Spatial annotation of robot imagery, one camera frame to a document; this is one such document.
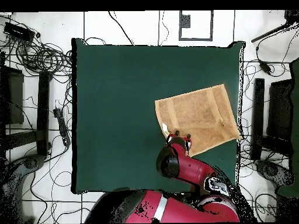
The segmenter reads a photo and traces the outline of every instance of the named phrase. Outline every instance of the black stand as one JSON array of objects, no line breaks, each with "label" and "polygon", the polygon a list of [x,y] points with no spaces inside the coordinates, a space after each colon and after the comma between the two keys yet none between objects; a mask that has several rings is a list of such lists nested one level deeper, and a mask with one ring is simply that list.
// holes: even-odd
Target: black stand
[{"label": "black stand", "polygon": [[[44,165],[50,149],[48,142],[48,102],[50,74],[39,75],[39,102],[37,106],[37,130],[6,135],[9,117],[9,76],[5,69],[5,53],[0,54],[0,224],[29,223],[22,215],[22,185],[26,176]],[[6,151],[36,142],[37,154],[20,158],[12,163],[6,159]]]},{"label": "black stand", "polygon": [[284,18],[286,19],[286,23],[280,27],[277,27],[257,38],[254,38],[251,42],[254,43],[258,40],[261,40],[263,38],[266,38],[267,36],[276,33],[278,31],[281,31],[283,29],[287,29],[291,25],[293,25],[295,22],[299,23],[299,10],[285,10],[284,11]]},{"label": "black stand", "polygon": [[[277,82],[279,84],[291,84],[292,81],[285,80],[281,82]],[[270,149],[276,153],[280,153],[284,156],[291,157],[293,155],[292,144],[290,141],[290,134],[286,135],[285,130],[287,132],[291,132],[288,127],[288,119],[282,120],[281,122],[286,125],[286,128],[280,130],[278,132],[277,128],[273,129],[271,123],[276,121],[278,124],[278,120],[280,116],[285,112],[284,109],[279,111],[279,105],[276,105],[278,109],[277,113],[269,112],[269,120],[268,120],[268,128],[267,128],[267,136],[263,135],[263,111],[264,111],[264,92],[265,92],[265,80],[262,78],[256,78],[253,84],[253,106],[252,106],[252,138],[251,138],[251,149],[250,149],[250,157],[251,160],[260,160],[260,155],[262,153],[262,148]],[[272,104],[273,100],[278,101],[278,99],[272,99],[273,95],[277,95],[277,97],[285,98],[288,101],[288,98],[284,97],[279,93],[275,93],[270,95],[270,104]]]}]

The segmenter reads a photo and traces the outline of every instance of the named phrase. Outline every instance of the floor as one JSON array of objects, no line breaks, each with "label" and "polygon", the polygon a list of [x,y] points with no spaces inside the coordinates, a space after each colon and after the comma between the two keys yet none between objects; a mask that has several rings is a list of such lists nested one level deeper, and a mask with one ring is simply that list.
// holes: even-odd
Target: floor
[{"label": "floor", "polygon": [[[179,41],[178,39],[178,24],[179,11],[178,10],[161,10],[161,11],[145,11],[145,12],[110,12],[111,15],[122,25],[130,40],[135,45],[149,45],[149,46],[217,46],[227,47],[233,41],[246,41],[246,48],[244,52],[244,90],[246,95],[243,96],[243,113],[242,125],[244,134],[248,135],[248,139],[242,141],[242,165],[240,170],[239,184],[242,193],[248,199],[250,205],[253,207],[256,217],[260,217],[259,221],[272,222],[275,215],[275,194],[274,188],[270,182],[261,178],[254,171],[253,165],[248,165],[250,161],[246,159],[248,156],[247,141],[251,134],[251,109],[252,106],[252,83],[255,78],[264,78],[265,101],[269,97],[269,86],[272,82],[289,79],[289,71],[285,71],[282,76],[276,78],[265,74],[259,70],[258,64],[255,61],[256,52],[255,47],[257,43],[251,43],[251,40],[258,35],[261,35],[279,25],[285,23],[283,10],[214,10],[213,21],[213,40],[212,41]],[[197,15],[194,12],[183,11],[184,15]],[[41,34],[41,41],[43,43],[52,43],[59,46],[64,53],[71,49],[71,38],[82,38],[87,40],[90,37],[101,38],[106,44],[122,45],[129,44],[128,39],[122,32],[117,23],[109,16],[108,12],[34,12],[34,13],[14,13],[11,18],[20,23],[38,30]],[[9,20],[0,17],[0,25],[4,25]],[[2,32],[3,26],[0,26],[0,40],[5,40],[5,35]],[[278,62],[274,64],[274,75],[280,75],[284,69],[281,62],[285,62],[286,69],[288,63],[299,57],[299,50],[296,49],[299,45],[299,40],[294,38],[292,43],[288,45],[295,35],[295,30],[285,33],[280,33],[277,36],[269,38],[261,43],[259,47],[259,57],[264,61]],[[102,40],[91,38],[88,44],[102,45]],[[20,65],[17,65],[18,59],[14,52],[6,60],[6,64],[12,68],[22,69],[25,76],[30,76],[28,72]],[[59,76],[59,81],[67,81],[67,76]],[[25,77],[24,81],[24,106],[34,107],[37,103],[37,77]],[[65,91],[67,83],[59,83],[57,80],[52,80],[50,85],[50,110],[55,106],[62,104],[65,99]],[[266,133],[267,126],[267,108],[265,103],[264,112],[264,133]],[[24,108],[31,125],[36,128],[37,111],[35,108]],[[68,105],[68,111],[64,112],[64,118],[68,121],[69,129],[71,129],[72,106]],[[7,133],[16,133],[30,129],[29,123],[24,121],[22,125],[14,124],[7,126]],[[62,140],[59,135],[58,122],[50,113],[49,123],[49,141],[53,142],[52,157],[59,155],[64,150]],[[22,157],[28,150],[28,153],[35,153],[36,145],[34,143],[15,148],[7,152],[9,160],[15,160]],[[266,158],[269,155],[263,152],[262,157]],[[288,160],[283,159],[281,155],[275,154],[271,159],[276,159],[276,162],[281,162],[282,165],[288,168]],[[94,203],[102,195],[102,192],[88,192],[82,195],[75,195],[70,192],[71,183],[71,161],[72,149],[65,152],[51,162],[46,163],[36,173],[34,180],[34,193],[47,202],[37,199],[29,190],[30,184],[33,180],[33,174],[30,174],[23,186],[23,210],[26,216],[34,216],[35,223],[39,217],[40,223],[82,223],[88,215],[88,209],[91,209]]]}]

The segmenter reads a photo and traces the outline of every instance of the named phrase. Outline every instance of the floor tile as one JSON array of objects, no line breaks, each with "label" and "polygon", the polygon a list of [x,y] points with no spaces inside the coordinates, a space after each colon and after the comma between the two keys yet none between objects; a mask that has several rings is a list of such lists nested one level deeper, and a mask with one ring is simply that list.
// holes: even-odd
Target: floor tile
[{"label": "floor tile", "polygon": [[258,222],[275,222],[276,208],[254,208],[253,213]]},{"label": "floor tile", "polygon": [[[156,46],[158,39],[159,12],[156,11],[110,11],[135,45]],[[97,37],[106,44],[130,45],[120,26],[109,16],[108,11],[85,12],[85,39]],[[102,44],[90,39],[88,44]]]},{"label": "floor tile", "polygon": [[[90,211],[92,210],[93,206],[95,205],[95,203],[90,203],[90,202],[84,202],[83,203],[83,207],[86,208],[86,209],[89,209]],[[88,214],[89,214],[89,211],[84,209],[82,211],[82,223],[85,222]]]},{"label": "floor tile", "polygon": [[104,193],[103,192],[87,192],[83,194],[83,201],[96,202]]},{"label": "floor tile", "polygon": [[[273,184],[269,180],[258,175],[254,164],[240,169],[239,184],[241,185],[241,192],[247,200],[254,201],[259,194],[264,193],[275,196]],[[272,197],[260,196],[257,199],[257,204],[263,207],[266,207],[268,204],[276,206],[276,200]]]},{"label": "floor tile", "polygon": [[[34,216],[37,223],[42,216],[46,205],[41,201],[23,201],[22,207],[24,216]],[[81,222],[81,203],[55,202],[47,203],[47,209],[40,219],[42,224],[80,224]]]},{"label": "floor tile", "polygon": [[[49,141],[53,142],[52,157],[59,155],[65,150],[62,144],[62,139],[58,131],[49,132]],[[25,145],[16,149],[12,149],[12,159],[23,156],[28,149],[36,144]],[[80,201],[81,196],[71,192],[71,173],[72,173],[72,146],[65,152],[61,158],[57,157],[36,171],[36,178],[33,184],[33,192],[44,200],[64,200],[64,201]],[[23,185],[23,199],[31,200],[36,199],[30,192],[30,185],[33,180],[33,174],[26,177]]]},{"label": "floor tile", "polygon": [[234,11],[214,10],[212,41],[179,41],[179,11],[161,10],[160,44],[163,46],[227,47],[233,41]]},{"label": "floor tile", "polygon": [[83,38],[83,12],[18,12],[12,19],[26,23],[40,33],[44,44],[55,44],[65,53],[72,38]]}]

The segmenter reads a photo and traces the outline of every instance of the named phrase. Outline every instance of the tan towel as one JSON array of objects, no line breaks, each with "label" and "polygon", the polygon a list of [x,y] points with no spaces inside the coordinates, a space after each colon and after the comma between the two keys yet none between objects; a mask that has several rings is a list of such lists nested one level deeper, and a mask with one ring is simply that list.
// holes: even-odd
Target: tan towel
[{"label": "tan towel", "polygon": [[155,109],[165,138],[165,125],[170,133],[179,130],[181,137],[191,135],[190,156],[241,139],[223,84],[156,100]]}]

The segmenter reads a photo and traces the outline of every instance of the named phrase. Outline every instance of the wire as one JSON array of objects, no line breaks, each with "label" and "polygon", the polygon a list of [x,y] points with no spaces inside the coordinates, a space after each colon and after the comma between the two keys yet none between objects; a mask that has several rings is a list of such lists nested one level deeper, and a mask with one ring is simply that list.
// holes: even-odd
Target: wire
[{"label": "wire", "polygon": [[[26,26],[23,23],[19,23],[19,22],[13,20],[13,19],[11,19],[11,21],[16,22],[18,25],[24,26],[25,28],[34,31],[36,34],[39,34],[38,31],[36,31],[35,29],[32,29],[32,28],[29,28],[28,26]],[[98,40],[101,40],[103,42],[103,44],[106,44],[106,42],[104,40],[102,40],[101,38],[91,37],[91,38],[88,38],[86,41],[88,41],[89,39],[98,39]],[[5,48],[9,49],[9,54],[8,54],[7,58],[10,55],[12,55],[13,52],[15,52],[15,55],[16,55],[16,58],[18,59],[18,62],[15,62],[15,61],[11,61],[11,62],[14,62],[16,64],[17,69],[19,69],[18,65],[21,65],[21,66],[24,67],[25,71],[29,74],[29,76],[24,75],[25,77],[38,77],[40,71],[49,71],[49,72],[51,72],[51,74],[53,76],[53,79],[55,81],[57,81],[59,83],[62,83],[62,84],[66,84],[65,97],[64,97],[63,104],[61,104],[59,101],[58,102],[62,106],[62,108],[61,108],[62,113],[64,112],[64,109],[67,108],[67,113],[71,115],[72,113],[70,112],[69,106],[68,106],[69,104],[72,104],[72,93],[71,93],[71,91],[72,91],[72,85],[71,85],[72,60],[71,60],[71,50],[69,50],[66,54],[64,54],[63,50],[59,46],[57,46],[55,44],[51,44],[51,43],[46,43],[46,44],[42,43],[40,36],[39,37],[35,36],[34,41],[32,42],[32,44],[27,46],[27,47],[22,47],[17,42],[14,42],[11,39],[10,36],[7,36],[5,41],[1,41],[1,42],[3,42],[3,44],[0,45],[1,49],[5,49]],[[58,76],[66,76],[67,80],[58,80],[57,79]],[[30,106],[23,106],[23,107],[24,108],[30,108],[30,109],[37,109],[37,104],[33,101],[32,96],[28,97],[27,99],[24,99],[24,101],[29,100],[29,99],[31,99],[33,105],[35,105],[36,107],[30,107]],[[29,121],[29,118],[26,115],[26,113],[22,110],[22,107],[15,104],[15,103],[12,103],[12,102],[9,102],[9,104],[14,105],[15,107],[19,108],[24,113],[24,115],[26,116],[26,118],[28,120],[28,123],[31,127],[31,130],[34,131],[33,126],[31,124],[31,122]],[[69,125],[69,122],[70,122],[71,119],[72,119],[72,117],[68,118],[68,122],[67,122],[67,130],[68,131],[70,131],[69,127],[71,125]],[[54,185],[57,185],[57,186],[60,186],[60,187],[65,187],[65,186],[69,186],[71,184],[71,183],[69,183],[68,185],[59,185],[58,183],[55,182],[59,175],[61,175],[63,173],[69,173],[70,174],[69,171],[61,172],[58,176],[56,176],[55,179],[53,179],[52,174],[51,174],[51,170],[56,166],[58,161],[61,159],[62,155],[69,149],[69,147],[66,147],[64,149],[64,151],[61,152],[59,155],[52,156],[54,140],[59,136],[54,137],[54,139],[52,140],[50,158],[44,161],[44,163],[49,162],[49,171],[43,177],[41,177],[37,182],[34,182],[35,177],[36,177],[36,173],[34,173],[34,178],[32,180],[30,188],[25,193],[23,193],[23,195],[22,195],[22,196],[24,196],[28,191],[31,191],[32,194],[36,198],[38,198],[39,200],[41,200],[42,202],[44,202],[46,204],[46,208],[43,211],[42,215],[39,217],[37,223],[40,223],[41,218],[43,217],[43,215],[45,214],[45,212],[48,208],[48,205],[47,205],[47,202],[45,200],[43,200],[40,197],[36,196],[36,194],[33,192],[33,187],[37,183],[39,183],[48,173],[50,174],[50,177],[53,181],[53,187],[54,187]],[[34,148],[35,147],[29,149],[25,153],[24,157],[26,157],[27,153],[30,150],[34,149]],[[51,167],[51,161],[53,159],[57,158],[57,157],[59,157],[59,158],[57,159],[55,164]],[[52,187],[52,191],[51,191],[51,197],[52,197],[52,200],[51,200],[51,203],[52,203],[51,215],[48,216],[47,219],[42,221],[42,223],[46,222],[52,216],[53,220],[54,220],[54,224],[58,224],[57,221],[61,217],[61,215],[74,213],[74,212],[63,213],[57,219],[55,219],[54,213],[55,213],[55,210],[57,208],[57,203],[56,202],[53,203],[53,187]]]},{"label": "wire", "polygon": [[272,216],[274,216],[274,217],[275,217],[275,213],[276,213],[275,210],[274,210],[274,207],[271,206],[270,204],[267,205],[267,209],[268,209],[268,211],[265,210],[265,207],[259,207],[259,208],[258,208],[258,206],[257,206],[257,204],[258,204],[258,203],[257,203],[257,200],[258,200],[259,197],[264,196],[264,195],[267,195],[267,196],[269,196],[269,197],[272,197],[272,198],[274,198],[274,199],[276,200],[276,197],[274,197],[273,195],[271,195],[271,194],[269,194],[269,193],[261,193],[261,194],[259,194],[259,195],[255,198],[255,212],[256,212],[256,215],[258,216],[258,218],[259,218],[259,220],[260,220],[261,222],[263,222],[263,220],[260,218],[258,211],[261,212],[261,213],[263,213],[263,214],[267,212],[268,214],[270,214],[270,215],[272,215]]},{"label": "wire", "polygon": [[133,41],[128,37],[128,35],[126,34],[126,32],[124,31],[123,27],[119,24],[119,22],[111,15],[110,11],[108,11],[110,17],[120,26],[120,28],[122,29],[122,31],[124,32],[124,35],[126,35],[127,39],[129,40],[129,42],[131,43],[131,45],[133,46],[134,43]]},{"label": "wire", "polygon": [[69,214],[73,214],[73,213],[77,213],[79,211],[82,211],[83,209],[87,210],[88,212],[90,212],[90,210],[88,208],[81,208],[81,209],[78,209],[77,211],[72,211],[72,212],[65,212],[65,213],[62,213],[57,219],[56,221],[54,222],[54,224],[57,223],[58,219],[62,216],[62,215],[69,215]]},{"label": "wire", "polygon": [[41,217],[45,214],[45,212],[46,212],[46,210],[47,210],[47,208],[48,208],[48,203],[45,202],[45,200],[43,200],[42,198],[38,197],[38,196],[33,192],[33,190],[32,190],[32,184],[33,184],[33,182],[34,182],[34,180],[35,180],[35,176],[36,176],[36,174],[35,174],[35,172],[34,172],[34,173],[33,173],[33,180],[32,180],[31,185],[30,185],[30,191],[31,191],[32,195],[34,195],[36,198],[38,198],[39,200],[43,201],[43,202],[46,204],[46,208],[44,209],[43,213],[40,215],[40,217],[39,217],[39,219],[38,219],[38,221],[37,221],[37,224],[39,224]]},{"label": "wire", "polygon": [[164,13],[165,13],[165,11],[163,11],[162,24],[163,24],[164,28],[167,29],[167,36],[166,36],[166,39],[162,41],[161,45],[163,44],[164,41],[167,41],[167,38],[168,38],[168,35],[169,35],[169,30],[168,30],[168,28],[164,25]]},{"label": "wire", "polygon": [[88,38],[87,40],[85,40],[85,42],[87,43],[87,41],[88,41],[89,39],[100,40],[100,41],[102,41],[102,42],[103,42],[103,45],[106,45],[106,42],[105,42],[105,41],[104,41],[102,38],[90,37],[90,38]]}]

